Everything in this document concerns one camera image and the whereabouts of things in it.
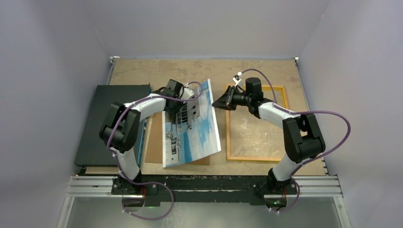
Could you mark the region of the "building and sky photo print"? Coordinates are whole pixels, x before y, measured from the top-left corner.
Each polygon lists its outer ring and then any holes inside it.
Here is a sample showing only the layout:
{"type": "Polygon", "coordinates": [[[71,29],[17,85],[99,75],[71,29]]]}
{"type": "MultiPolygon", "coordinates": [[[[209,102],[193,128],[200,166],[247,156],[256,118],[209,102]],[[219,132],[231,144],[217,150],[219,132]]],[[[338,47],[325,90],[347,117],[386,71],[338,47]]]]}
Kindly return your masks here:
{"type": "Polygon", "coordinates": [[[221,151],[211,80],[193,89],[198,99],[187,102],[176,114],[162,112],[163,168],[206,158],[221,151]]]}

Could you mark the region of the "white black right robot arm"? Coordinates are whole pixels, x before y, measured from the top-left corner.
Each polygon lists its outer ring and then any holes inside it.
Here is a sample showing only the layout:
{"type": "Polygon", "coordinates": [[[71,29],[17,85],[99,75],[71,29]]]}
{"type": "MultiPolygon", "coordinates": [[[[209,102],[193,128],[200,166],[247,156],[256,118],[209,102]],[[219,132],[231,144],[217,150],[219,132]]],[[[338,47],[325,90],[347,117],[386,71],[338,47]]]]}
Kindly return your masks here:
{"type": "Polygon", "coordinates": [[[245,106],[256,118],[269,121],[283,130],[286,154],[268,171],[266,184],[270,192],[279,193],[290,183],[292,173],[303,161],[324,152],[325,141],[314,114],[293,114],[274,100],[265,98],[261,80],[257,77],[247,78],[245,83],[245,89],[237,85],[227,87],[212,106],[227,111],[245,106]]]}

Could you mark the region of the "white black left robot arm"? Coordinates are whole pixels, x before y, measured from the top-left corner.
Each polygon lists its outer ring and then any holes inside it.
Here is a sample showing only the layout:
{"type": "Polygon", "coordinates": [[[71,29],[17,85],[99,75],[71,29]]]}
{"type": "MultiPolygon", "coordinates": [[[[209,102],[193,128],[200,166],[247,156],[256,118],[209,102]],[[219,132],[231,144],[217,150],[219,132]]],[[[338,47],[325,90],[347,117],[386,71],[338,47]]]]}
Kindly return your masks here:
{"type": "Polygon", "coordinates": [[[112,153],[118,167],[118,175],[124,179],[123,188],[129,194],[137,194],[142,182],[134,152],[141,121],[158,112],[176,114],[195,93],[173,79],[168,84],[139,100],[110,105],[106,118],[99,130],[99,138],[112,153]]]}

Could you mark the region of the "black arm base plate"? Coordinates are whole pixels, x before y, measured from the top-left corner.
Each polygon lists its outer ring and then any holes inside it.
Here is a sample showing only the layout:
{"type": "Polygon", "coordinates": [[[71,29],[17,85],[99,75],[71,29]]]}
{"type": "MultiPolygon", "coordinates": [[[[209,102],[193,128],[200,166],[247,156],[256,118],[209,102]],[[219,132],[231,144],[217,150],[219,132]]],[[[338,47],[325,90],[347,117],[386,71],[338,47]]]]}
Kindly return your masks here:
{"type": "Polygon", "coordinates": [[[297,193],[296,184],[290,182],[281,190],[267,189],[266,175],[156,175],[141,174],[138,183],[113,178],[112,194],[123,197],[138,196],[146,206],[159,206],[162,202],[195,203],[248,203],[252,206],[284,205],[287,196],[297,193]]]}

